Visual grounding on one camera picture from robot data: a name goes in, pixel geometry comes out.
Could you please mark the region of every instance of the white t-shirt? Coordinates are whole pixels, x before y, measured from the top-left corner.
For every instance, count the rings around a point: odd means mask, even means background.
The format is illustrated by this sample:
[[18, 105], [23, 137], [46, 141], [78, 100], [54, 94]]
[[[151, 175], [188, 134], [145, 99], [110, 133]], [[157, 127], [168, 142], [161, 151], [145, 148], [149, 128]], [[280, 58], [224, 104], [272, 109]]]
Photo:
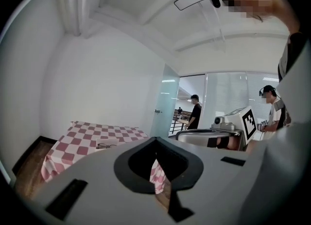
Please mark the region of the white t-shirt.
[[[276, 99], [272, 106], [271, 106], [271, 110], [270, 110], [270, 113], [269, 113], [269, 120], [268, 120], [268, 126], [271, 126], [273, 124], [276, 123], [276, 121], [279, 121], [280, 120], [280, 117], [281, 117], [281, 109], [276, 111], [275, 108], [274, 108], [274, 103], [278, 102], [279, 99]], [[272, 135], [274, 134], [275, 132], [264, 132], [264, 135], [263, 135], [263, 140], [264, 139], [269, 139], [272, 137]]]

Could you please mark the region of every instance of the ceiling light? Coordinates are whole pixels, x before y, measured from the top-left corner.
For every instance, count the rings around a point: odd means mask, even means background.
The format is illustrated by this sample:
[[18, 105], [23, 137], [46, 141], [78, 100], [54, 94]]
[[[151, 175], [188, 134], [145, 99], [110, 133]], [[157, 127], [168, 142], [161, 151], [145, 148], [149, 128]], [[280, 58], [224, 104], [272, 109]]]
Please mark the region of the ceiling light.
[[269, 78], [269, 77], [264, 77], [263, 80], [264, 81], [278, 82], [278, 79], [276, 79], [276, 78]]
[[175, 82], [175, 80], [163, 80], [163, 83], [171, 83], [171, 82]]

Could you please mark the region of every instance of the person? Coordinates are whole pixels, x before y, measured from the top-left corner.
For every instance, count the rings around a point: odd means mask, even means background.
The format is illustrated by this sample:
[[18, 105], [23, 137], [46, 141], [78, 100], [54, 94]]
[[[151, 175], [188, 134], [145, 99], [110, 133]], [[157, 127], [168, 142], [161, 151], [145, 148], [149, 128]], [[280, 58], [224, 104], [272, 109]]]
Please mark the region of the person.
[[265, 140], [271, 138], [272, 135], [276, 132], [278, 122], [281, 117], [281, 109], [278, 111], [275, 109], [275, 104], [279, 101], [279, 98], [277, 98], [276, 89], [274, 87], [267, 85], [263, 88], [262, 92], [262, 98], [265, 98], [267, 104], [271, 104], [268, 123], [261, 129], [261, 131], [264, 132], [262, 139]]
[[183, 110], [181, 109], [181, 107], [179, 107], [179, 109], [177, 110], [178, 114], [181, 114]]
[[201, 105], [199, 104], [199, 96], [192, 95], [191, 103], [194, 104], [192, 114], [189, 118], [189, 123], [186, 125], [188, 129], [197, 129], [199, 125], [200, 115], [201, 115]]
[[[235, 11], [263, 21], [263, 18], [275, 16], [289, 30], [288, 42], [278, 64], [278, 76], [281, 81], [295, 63], [307, 38], [310, 38], [310, 18], [305, 13], [304, 0], [222, 0]], [[291, 123], [290, 115], [283, 107], [278, 129]]]

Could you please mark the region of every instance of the checkered tablecloth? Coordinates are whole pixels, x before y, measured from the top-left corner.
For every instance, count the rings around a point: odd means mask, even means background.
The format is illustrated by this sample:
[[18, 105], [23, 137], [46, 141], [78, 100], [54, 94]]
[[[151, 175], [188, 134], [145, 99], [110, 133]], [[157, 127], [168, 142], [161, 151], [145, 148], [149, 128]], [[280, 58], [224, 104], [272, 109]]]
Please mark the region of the checkered tablecloth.
[[[95, 152], [97, 138], [118, 138], [119, 144], [122, 144], [148, 137], [143, 131], [133, 127], [99, 125], [82, 121], [71, 124], [67, 135], [56, 142], [44, 159], [41, 174], [46, 182], [79, 159]], [[150, 182], [155, 184], [157, 193], [163, 191], [163, 188], [161, 189], [165, 180], [163, 175], [164, 172], [156, 160], [151, 169]]]

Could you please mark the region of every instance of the glass door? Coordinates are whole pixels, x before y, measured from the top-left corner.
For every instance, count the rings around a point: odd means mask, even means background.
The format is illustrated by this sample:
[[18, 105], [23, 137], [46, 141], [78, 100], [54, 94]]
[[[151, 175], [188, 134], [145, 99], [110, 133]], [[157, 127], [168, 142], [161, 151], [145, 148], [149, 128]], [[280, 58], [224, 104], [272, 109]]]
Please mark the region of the glass door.
[[171, 67], [165, 65], [150, 132], [151, 137], [168, 137], [175, 110], [178, 87], [179, 75]]

